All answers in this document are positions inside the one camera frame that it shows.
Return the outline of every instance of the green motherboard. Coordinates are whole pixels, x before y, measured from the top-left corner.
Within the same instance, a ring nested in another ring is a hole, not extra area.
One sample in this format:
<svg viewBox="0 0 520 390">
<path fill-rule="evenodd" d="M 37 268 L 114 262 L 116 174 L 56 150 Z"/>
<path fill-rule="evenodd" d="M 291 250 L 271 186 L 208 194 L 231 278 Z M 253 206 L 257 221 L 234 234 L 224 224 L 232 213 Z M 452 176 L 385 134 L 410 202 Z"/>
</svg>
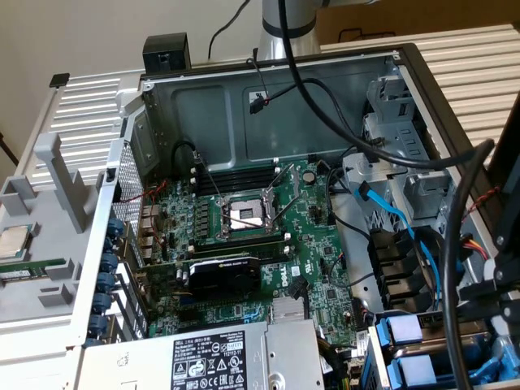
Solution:
<svg viewBox="0 0 520 390">
<path fill-rule="evenodd" d="M 159 238 L 170 239 L 170 242 L 167 249 L 162 249 L 154 240 L 147 259 L 149 265 L 139 271 L 146 275 L 154 299 L 154 308 L 150 312 L 150 337 L 188 332 L 212 324 L 273 321 L 273 300 L 288 297 L 291 283 L 303 276 L 309 283 L 307 315 L 314 320 L 316 330 L 332 344 L 354 343 L 356 332 L 355 325 L 350 322 L 349 291 L 335 287 L 327 277 L 328 267 L 343 250 L 336 223 L 328 219 L 326 177 L 319 175 L 321 172 L 317 171 L 315 162 L 306 160 L 281 162 L 277 172 L 283 171 L 288 164 L 293 164 L 291 172 L 299 176 L 297 200 L 276 221 L 272 231 L 266 233 L 252 227 L 233 232 L 228 244 L 222 247 L 218 246 L 223 242 L 219 238 L 222 219 L 218 195 L 195 196 L 190 191 L 189 182 L 183 180 L 168 184 L 154 199 L 163 215 L 156 234 Z M 304 173 L 314 180 L 304 181 Z M 293 175 L 288 173 L 280 177 L 274 193 L 275 207 L 282 210 L 295 197 Z M 247 201 L 258 198 L 258 190 L 221 195 Z M 243 240 L 246 237 L 261 240 L 249 244 Z M 238 255 L 261 260 L 261 287 L 246 298 L 200 301 L 191 297 L 188 289 L 178 288 L 175 283 L 180 267 L 186 270 L 187 265 L 200 262 L 202 258 Z M 348 272 L 341 265 L 334 268 L 331 277 L 340 283 L 348 283 Z"/>
</svg>

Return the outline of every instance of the power supply label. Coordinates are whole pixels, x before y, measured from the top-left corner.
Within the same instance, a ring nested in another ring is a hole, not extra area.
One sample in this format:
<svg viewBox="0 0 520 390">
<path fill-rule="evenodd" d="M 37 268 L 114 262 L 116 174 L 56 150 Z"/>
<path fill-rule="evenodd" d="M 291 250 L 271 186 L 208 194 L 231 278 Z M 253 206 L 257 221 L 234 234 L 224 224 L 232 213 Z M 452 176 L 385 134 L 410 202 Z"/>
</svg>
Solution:
<svg viewBox="0 0 520 390">
<path fill-rule="evenodd" d="M 174 341 L 171 390 L 247 390 L 245 333 Z"/>
</svg>

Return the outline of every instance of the motherboard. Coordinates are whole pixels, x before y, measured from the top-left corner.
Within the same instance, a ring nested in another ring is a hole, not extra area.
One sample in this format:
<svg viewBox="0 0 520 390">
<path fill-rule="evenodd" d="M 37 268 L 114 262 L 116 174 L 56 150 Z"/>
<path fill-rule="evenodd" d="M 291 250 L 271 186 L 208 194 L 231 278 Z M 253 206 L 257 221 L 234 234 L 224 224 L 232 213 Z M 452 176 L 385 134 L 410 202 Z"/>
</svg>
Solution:
<svg viewBox="0 0 520 390">
<path fill-rule="evenodd" d="M 313 319 L 331 344 L 356 329 L 344 252 L 326 202 L 326 171 L 295 160 L 151 187 L 137 273 L 149 336 Z"/>
</svg>

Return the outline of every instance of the green circuit board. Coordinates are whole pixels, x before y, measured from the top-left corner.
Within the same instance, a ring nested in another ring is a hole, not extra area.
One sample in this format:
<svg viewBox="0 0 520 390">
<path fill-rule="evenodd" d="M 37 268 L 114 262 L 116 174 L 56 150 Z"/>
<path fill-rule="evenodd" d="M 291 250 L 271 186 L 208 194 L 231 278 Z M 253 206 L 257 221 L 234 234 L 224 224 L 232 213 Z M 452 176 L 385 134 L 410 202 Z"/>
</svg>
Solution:
<svg viewBox="0 0 520 390">
<path fill-rule="evenodd" d="M 146 274 L 156 302 L 155 309 L 150 313 L 150 337 L 187 332 L 208 324 L 272 321 L 273 299 L 288 297 L 288 286 L 294 278 L 303 275 L 310 284 L 309 315 L 316 329 L 334 344 L 351 345 L 355 341 L 355 326 L 345 317 L 352 310 L 349 291 L 330 284 L 327 272 L 323 269 L 323 264 L 330 267 L 342 253 L 336 224 L 327 223 L 325 175 L 318 175 L 316 163 L 308 163 L 306 160 L 282 162 L 279 167 L 283 169 L 291 163 L 294 164 L 292 172 L 299 175 L 300 196 L 277 221 L 273 232 L 266 235 L 265 232 L 259 232 L 261 229 L 249 229 L 232 233 L 231 241 L 240 242 L 245 236 L 272 236 L 273 241 L 266 244 L 240 244 L 211 250 L 210 253 L 197 251 L 190 256 L 190 242 L 195 241 L 198 248 L 204 248 L 204 245 L 222 241 L 219 239 L 222 229 L 221 209 L 217 203 L 219 197 L 194 197 L 185 181 L 169 184 L 163 196 L 155 199 L 162 210 L 167 212 L 158 234 L 169 236 L 173 233 L 175 244 L 173 248 L 167 249 L 166 257 L 163 257 L 160 247 L 154 244 L 150 265 L 140 270 Z M 316 181 L 312 185 L 305 185 L 302 176 L 309 171 L 315 174 Z M 293 199 L 293 185 L 294 178 L 288 173 L 275 187 L 277 210 L 283 209 Z M 257 193 L 240 193 L 240 200 L 258 198 Z M 289 241 L 284 240 L 285 232 L 291 235 Z M 290 253 L 284 252 L 287 246 L 290 247 Z M 247 299 L 196 301 L 186 292 L 172 289 L 171 281 L 175 279 L 176 268 L 180 265 L 198 262 L 201 258 L 239 254 L 265 260 L 265 265 L 261 265 L 261 288 Z M 348 283 L 348 272 L 337 265 L 332 278 Z"/>
</svg>

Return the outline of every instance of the white wall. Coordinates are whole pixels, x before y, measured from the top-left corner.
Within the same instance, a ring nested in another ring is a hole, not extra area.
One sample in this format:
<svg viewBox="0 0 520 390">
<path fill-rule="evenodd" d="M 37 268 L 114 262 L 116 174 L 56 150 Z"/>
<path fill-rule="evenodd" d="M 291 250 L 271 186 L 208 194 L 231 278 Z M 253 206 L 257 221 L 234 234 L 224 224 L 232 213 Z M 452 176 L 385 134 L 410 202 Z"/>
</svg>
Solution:
<svg viewBox="0 0 520 390">
<path fill-rule="evenodd" d="M 55 73 L 83 76 L 142 68 L 149 35 L 187 32 L 192 62 L 243 0 L 0 0 L 0 132 L 21 156 Z M 262 1 L 253 0 L 214 43 L 212 57 L 258 45 Z M 0 151 L 0 184 L 14 171 Z"/>
</svg>

